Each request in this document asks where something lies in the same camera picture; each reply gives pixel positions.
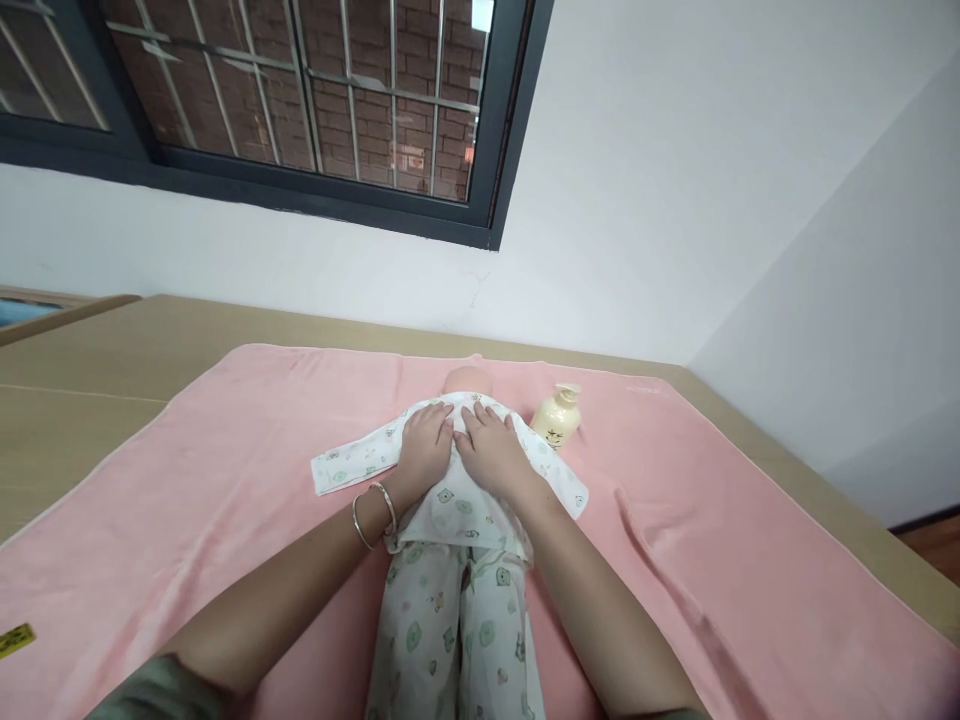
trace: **forearm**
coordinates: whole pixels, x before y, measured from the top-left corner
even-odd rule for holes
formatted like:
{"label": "forearm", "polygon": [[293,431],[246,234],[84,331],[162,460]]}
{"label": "forearm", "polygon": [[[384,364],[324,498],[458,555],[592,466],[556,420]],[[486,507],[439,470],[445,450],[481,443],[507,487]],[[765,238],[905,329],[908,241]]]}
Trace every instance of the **forearm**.
{"label": "forearm", "polygon": [[[383,481],[400,513],[413,501],[395,476]],[[364,537],[376,543],[390,524],[383,496],[357,500]],[[164,645],[181,664],[237,696],[250,692],[309,627],[369,553],[351,506],[310,530],[214,598]]]}
{"label": "forearm", "polygon": [[612,718],[702,703],[656,624],[539,476],[508,501],[580,664]]}

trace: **window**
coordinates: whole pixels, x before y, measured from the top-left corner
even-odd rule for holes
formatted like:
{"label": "window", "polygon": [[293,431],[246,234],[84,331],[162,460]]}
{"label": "window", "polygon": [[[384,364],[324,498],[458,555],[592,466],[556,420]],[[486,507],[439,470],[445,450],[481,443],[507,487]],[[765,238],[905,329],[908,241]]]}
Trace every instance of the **window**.
{"label": "window", "polygon": [[0,0],[0,162],[499,248],[552,0]]}

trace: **white wall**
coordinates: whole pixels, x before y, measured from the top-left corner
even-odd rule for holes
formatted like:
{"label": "white wall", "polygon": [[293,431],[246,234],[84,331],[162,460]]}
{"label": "white wall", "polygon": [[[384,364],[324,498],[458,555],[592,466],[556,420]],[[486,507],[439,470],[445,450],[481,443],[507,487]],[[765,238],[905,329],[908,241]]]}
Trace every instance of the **white wall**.
{"label": "white wall", "polygon": [[693,370],[888,524],[960,503],[960,54]]}
{"label": "white wall", "polygon": [[499,255],[0,166],[0,283],[683,363],[958,37],[952,0],[558,0]]}

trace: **yellow sticker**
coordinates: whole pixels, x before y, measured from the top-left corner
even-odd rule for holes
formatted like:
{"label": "yellow sticker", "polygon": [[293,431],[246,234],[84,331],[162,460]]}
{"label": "yellow sticker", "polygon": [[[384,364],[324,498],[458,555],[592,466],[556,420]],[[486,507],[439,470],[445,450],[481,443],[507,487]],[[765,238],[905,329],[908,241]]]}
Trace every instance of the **yellow sticker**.
{"label": "yellow sticker", "polygon": [[33,634],[33,629],[26,623],[15,627],[10,632],[0,635],[0,658],[12,655],[36,639],[37,636]]}

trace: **yellow bottle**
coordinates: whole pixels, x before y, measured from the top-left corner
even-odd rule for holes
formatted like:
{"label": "yellow bottle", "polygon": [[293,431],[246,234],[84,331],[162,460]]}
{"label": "yellow bottle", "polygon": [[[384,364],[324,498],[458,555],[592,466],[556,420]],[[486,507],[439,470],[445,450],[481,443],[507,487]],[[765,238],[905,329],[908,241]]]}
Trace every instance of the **yellow bottle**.
{"label": "yellow bottle", "polygon": [[540,403],[530,428],[554,450],[559,450],[580,426],[578,385],[558,384],[556,395]]}

